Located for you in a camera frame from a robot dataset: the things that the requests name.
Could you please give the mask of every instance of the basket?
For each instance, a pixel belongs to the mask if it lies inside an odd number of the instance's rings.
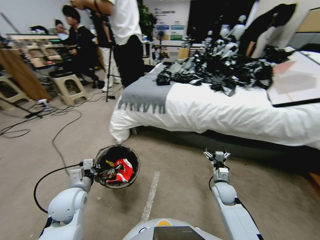
[[[133,174],[130,180],[125,183],[106,183],[105,181],[100,179],[99,173],[111,168],[111,166],[107,164],[105,160],[116,162],[121,158],[126,158],[132,165]],[[120,144],[100,149],[96,156],[95,164],[100,164],[101,168],[98,171],[98,175],[95,176],[94,180],[105,186],[106,188],[119,189],[129,187],[136,180],[140,171],[140,159],[138,155],[131,148]]]

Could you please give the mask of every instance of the sign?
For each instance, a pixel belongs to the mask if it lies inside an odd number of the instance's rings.
[[[157,25],[157,30],[169,30],[169,25]]]
[[[183,30],[183,25],[171,25],[171,30]]]
[[[179,46],[186,35],[190,12],[190,1],[181,2],[146,2],[149,11],[157,18],[153,35],[156,37],[159,31],[163,31],[162,45]]]
[[[170,40],[171,41],[181,41],[182,40],[182,35],[176,35],[176,34],[173,34],[170,36]]]

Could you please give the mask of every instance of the fan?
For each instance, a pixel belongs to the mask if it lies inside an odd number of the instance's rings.
[[[158,32],[158,39],[160,41],[160,54],[159,54],[160,62],[161,62],[161,59],[162,59],[162,45],[161,45],[161,42],[162,42],[163,38],[164,38],[164,31],[159,31]]]

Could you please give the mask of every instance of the carpet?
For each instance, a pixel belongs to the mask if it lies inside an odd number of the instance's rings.
[[[89,94],[99,92],[87,86]],[[103,94],[97,94],[96,100]],[[56,98],[53,106],[63,106]],[[113,145],[109,121],[116,101],[88,102],[76,109],[82,117],[64,129],[56,140],[68,165],[95,158],[100,148]],[[20,110],[6,112],[24,115]],[[77,112],[46,116],[13,130],[29,128],[25,136],[0,137],[0,232],[2,239],[38,239],[46,215],[33,201],[33,188],[46,173],[63,167],[51,145],[56,133],[78,117]],[[0,128],[18,123],[0,114]],[[125,189],[91,188],[83,218],[84,239],[122,239],[141,220],[155,171],[159,184],[150,218],[189,222],[219,238],[228,239],[218,206],[208,187],[212,165],[203,149],[165,134],[141,131],[123,143],[141,161],[135,183]],[[300,175],[266,163],[230,157],[230,182],[250,211],[264,239],[319,239],[320,197]],[[38,187],[38,200],[47,208],[69,177],[64,171],[50,175]]]

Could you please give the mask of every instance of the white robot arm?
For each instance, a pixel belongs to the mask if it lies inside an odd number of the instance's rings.
[[[70,188],[60,192],[49,204],[47,223],[40,240],[82,240],[83,212],[94,175],[93,159],[85,159],[83,167],[70,170]]]
[[[233,186],[229,185],[229,168],[225,160],[228,152],[211,154],[206,150],[204,155],[214,165],[213,181],[210,187],[221,210],[221,216],[230,240],[262,240],[262,236],[250,213],[237,197]]]

